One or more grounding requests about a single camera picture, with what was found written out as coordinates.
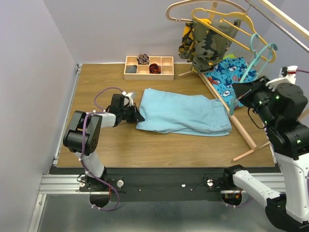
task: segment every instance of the wooden clothes rack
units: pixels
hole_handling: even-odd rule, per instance
[[[256,11],[258,11],[261,15],[263,15],[267,20],[269,20],[273,25],[275,25],[278,29],[280,29],[284,34],[286,34],[289,38],[291,38],[296,44],[298,44],[301,48],[303,48],[305,51],[307,51],[309,53],[309,48],[307,46],[305,46],[299,39],[297,39],[292,33],[290,33],[286,28],[284,28],[282,25],[280,25],[278,22],[276,22],[274,19],[272,19],[268,14],[266,14],[264,11],[262,11],[259,7],[257,7],[255,4],[253,4],[252,2],[250,2],[250,0],[245,0],[249,6],[253,7]],[[271,12],[273,12],[276,16],[278,16],[279,18],[281,18],[285,23],[287,23],[290,27],[292,27],[293,29],[295,29],[296,31],[298,31],[299,33],[301,33],[306,39],[309,39],[309,32],[304,29],[302,26],[300,26],[298,23],[296,23],[294,20],[292,20],[289,16],[287,16],[284,12],[282,12],[280,9],[278,9],[277,7],[275,7],[274,5],[272,5],[270,2],[268,2],[267,0],[259,0],[262,4],[264,4]],[[217,2],[213,1],[213,5],[212,5],[212,9],[213,11],[216,10],[217,7]],[[169,16],[169,12],[170,12],[170,7],[168,7],[167,10],[167,18],[168,19],[174,19],[171,18]],[[191,71],[185,72],[185,73],[181,73],[179,74],[179,76],[186,76],[186,75],[190,75],[192,74]],[[250,150],[241,154],[238,157],[235,157],[233,159],[233,161],[237,161],[251,153],[253,153],[254,151],[270,144],[270,142],[266,142],[264,144],[261,145],[257,145],[253,139],[251,138],[251,136],[248,134],[248,132],[245,130],[245,128],[242,126],[242,124],[239,122],[239,120],[236,118],[235,115],[229,115],[229,107],[228,105],[224,102],[224,100],[222,99],[222,97],[220,96],[220,94],[216,91],[216,89],[213,87],[213,85],[211,84],[211,82],[207,79],[207,77],[205,76],[205,74],[201,73],[199,74],[200,78],[202,79],[202,81],[205,83],[205,85],[207,86],[207,88],[210,90],[210,92],[213,94],[213,96],[215,98],[218,98],[223,105],[225,106],[227,112],[228,112],[228,116],[230,118],[230,120],[233,122],[233,124],[235,125],[235,127],[237,128],[237,130],[240,132],[241,136],[244,138],[244,140],[247,142],[247,144],[250,147]],[[307,110],[306,112],[303,113],[302,116],[309,114],[309,110]]]
[[[225,37],[225,38],[228,39],[229,41],[238,44],[239,46],[245,48],[245,49],[248,50],[248,51],[253,52],[253,51],[251,50],[250,47],[244,45],[243,43],[239,42],[238,40],[234,39],[233,37],[230,37],[229,35],[225,34],[225,33],[222,32],[222,31],[220,31],[218,28],[213,27],[213,26],[211,25],[211,23],[205,22],[204,20],[201,20],[200,18],[198,18],[198,17],[195,15],[196,12],[207,12],[207,13],[210,13],[210,14],[219,15],[219,16],[221,17],[221,18],[220,18],[220,21],[221,21],[221,22],[226,23],[226,24],[229,25],[231,28],[234,28],[234,29],[236,29],[236,30],[238,30],[238,31],[240,31],[240,32],[244,33],[245,35],[250,36],[250,37],[252,38],[252,36],[253,36],[254,34],[258,34],[258,33],[257,33],[257,31],[255,30],[255,28],[254,28],[253,21],[248,17],[247,12],[245,12],[245,13],[241,13],[241,12],[231,12],[231,13],[225,14],[225,13],[220,13],[220,12],[217,12],[217,11],[212,11],[212,10],[208,10],[208,9],[204,9],[204,8],[195,8],[195,9],[191,12],[191,16],[192,16],[192,18],[193,18],[196,22],[198,22],[198,23],[200,23],[200,24],[202,24],[202,25],[208,27],[209,30],[214,31],[214,32],[218,33],[219,35]],[[247,25],[247,27],[250,29],[250,31],[251,31],[252,34],[250,34],[250,33],[246,32],[246,31],[242,30],[241,28],[235,26],[233,23],[231,23],[231,22],[229,22],[228,20],[226,20],[226,19],[225,19],[226,17],[228,17],[228,18],[237,18],[237,19],[240,19],[242,23],[245,23],[245,24]],[[259,40],[262,44],[264,44],[264,45],[267,45],[267,44],[268,44],[261,36],[258,36],[257,38],[258,38],[258,40]],[[272,59],[271,59],[271,60],[269,60],[268,58],[266,58],[266,57],[264,57],[264,56],[261,56],[261,58],[262,58],[263,60],[267,61],[267,62],[274,62],[274,61],[276,60],[276,53],[275,53],[275,50],[274,50],[274,49],[271,49],[271,52],[272,52]]]

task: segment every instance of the light blue pants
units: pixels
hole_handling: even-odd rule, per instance
[[[218,99],[145,89],[140,103],[145,118],[137,129],[158,133],[223,136],[232,130],[227,111]]]

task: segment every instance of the white wall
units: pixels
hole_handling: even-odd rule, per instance
[[[178,58],[184,23],[165,17],[169,5],[178,0],[44,0],[59,28],[71,54],[79,63],[124,62],[127,55],[150,55]],[[244,0],[234,0],[245,9]],[[280,7],[283,1],[275,0]],[[209,2],[193,3],[175,8],[174,17],[191,18],[196,7],[211,8]],[[232,12],[234,8],[218,4],[218,11]],[[270,23],[251,8],[249,16],[260,35],[264,35]],[[248,42],[250,38],[239,33],[237,39]],[[233,44],[229,53],[243,55],[244,49]]]
[[[42,0],[4,1],[0,32],[0,228],[25,232],[76,65]]]

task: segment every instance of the yellow hanger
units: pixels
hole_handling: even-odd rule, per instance
[[[207,22],[205,22],[205,21],[203,21],[203,20],[197,18],[194,14],[195,14],[196,12],[198,12],[198,11],[204,11],[204,12],[207,12],[207,13],[210,13],[210,14],[219,15],[219,16],[221,16],[221,20],[222,20],[223,22],[226,22],[226,23],[229,24],[230,26],[234,27],[235,29],[237,29],[237,30],[239,30],[239,31],[241,31],[241,32],[243,32],[243,33],[245,33],[246,35],[248,35],[248,36],[251,37],[251,36],[252,36],[251,34],[249,34],[248,32],[246,32],[246,31],[244,31],[244,30],[242,30],[242,29],[240,29],[240,28],[238,28],[238,27],[236,27],[234,24],[228,22],[227,20],[225,20],[225,19],[223,18],[223,17],[235,17],[235,18],[239,18],[239,19],[241,19],[243,22],[245,22],[245,23],[248,25],[249,29],[253,32],[253,34],[255,34],[255,33],[257,33],[257,32],[256,32],[255,29],[254,29],[254,25],[253,25],[252,20],[247,16],[247,13],[232,12],[232,13],[224,14],[224,13],[220,13],[220,12],[216,12],[216,11],[212,11],[212,10],[206,10],[206,9],[204,9],[204,8],[196,8],[196,9],[194,9],[194,10],[192,11],[191,16],[192,16],[193,19],[195,19],[195,20],[198,21],[199,23],[205,25],[206,27],[210,28],[211,30],[213,30],[213,31],[217,32],[218,34],[224,36],[224,37],[227,38],[228,40],[237,43],[238,45],[242,46],[243,48],[247,49],[248,51],[251,51],[250,48],[247,47],[246,45],[243,45],[243,44],[240,43],[239,41],[237,41],[237,40],[231,38],[230,36],[226,35],[225,33],[219,31],[217,28],[214,28],[211,24],[209,24],[209,23],[207,23]],[[267,44],[268,44],[262,37],[259,37],[259,40],[260,40],[264,45],[267,45]],[[261,58],[262,58],[263,60],[267,60],[267,58],[264,57],[264,56],[261,56]],[[274,50],[272,50],[272,59],[271,59],[269,62],[274,62],[275,59],[276,59],[276,53],[275,53]]]
[[[180,1],[177,3],[174,3],[172,5],[170,5],[167,9],[166,9],[166,18],[168,18],[169,20],[175,21],[175,22],[187,22],[187,23],[193,23],[192,19],[188,19],[188,18],[174,18],[171,17],[169,15],[171,9],[178,7],[178,6],[183,6],[183,5],[188,5],[191,3],[198,3],[198,2],[213,2],[213,3],[222,3],[222,4],[226,4],[226,5],[230,5],[232,7],[235,7],[237,10],[239,10],[240,12],[246,12],[246,10],[244,8],[242,8],[241,6],[239,6],[238,4],[229,1],[229,0],[184,0],[184,1]]]

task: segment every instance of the wooden board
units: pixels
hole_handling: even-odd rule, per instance
[[[145,88],[153,88],[186,95],[204,95],[213,99],[201,78],[192,74],[179,77],[178,74],[189,70],[190,64],[175,64],[175,79],[166,81],[133,81],[124,80],[124,64],[84,64],[73,100],[72,113],[75,110],[98,110],[93,99],[106,87],[119,87],[126,92],[134,91],[134,101],[140,105]],[[112,94],[117,90],[108,90],[98,98],[101,106],[107,107]],[[259,130],[247,115],[247,109],[235,111],[239,121],[244,125],[256,144],[266,141],[263,130]],[[160,134],[135,129],[134,124],[124,124],[116,128],[104,128],[100,132],[98,155],[107,167],[227,167],[241,164],[245,167],[272,167],[274,162],[269,146],[232,162],[250,148],[237,129],[227,136],[203,137],[183,134]],[[78,159],[62,146],[58,167],[81,167]]]

